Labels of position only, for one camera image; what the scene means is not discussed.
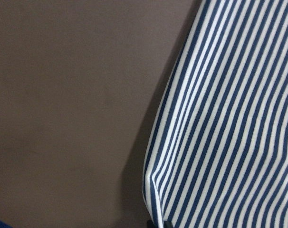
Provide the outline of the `blue white striped polo shirt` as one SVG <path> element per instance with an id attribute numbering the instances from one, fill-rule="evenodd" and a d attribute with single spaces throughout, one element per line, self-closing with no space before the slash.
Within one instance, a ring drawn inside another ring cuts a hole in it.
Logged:
<path id="1" fill-rule="evenodd" d="M 143 169 L 154 228 L 288 228 L 288 0 L 204 0 Z"/>

